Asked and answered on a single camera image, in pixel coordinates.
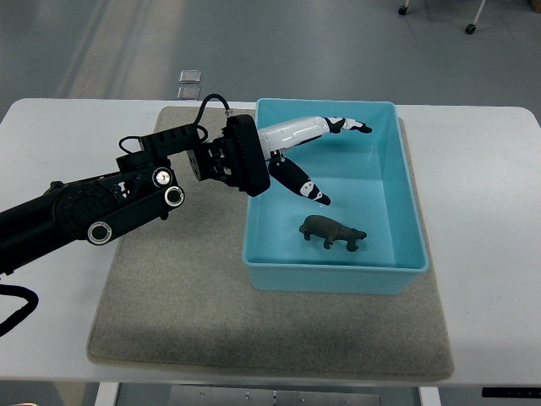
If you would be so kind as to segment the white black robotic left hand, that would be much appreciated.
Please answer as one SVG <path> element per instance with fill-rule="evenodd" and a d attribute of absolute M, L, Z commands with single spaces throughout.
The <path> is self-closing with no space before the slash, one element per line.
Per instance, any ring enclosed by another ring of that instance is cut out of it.
<path fill-rule="evenodd" d="M 322 193 L 308 174 L 284 152 L 306 144 L 325 134 L 339 134 L 343 130 L 370 134 L 373 130 L 353 118 L 306 117 L 258 129 L 260 145 L 272 178 L 294 194 L 328 206 L 331 199 Z"/>

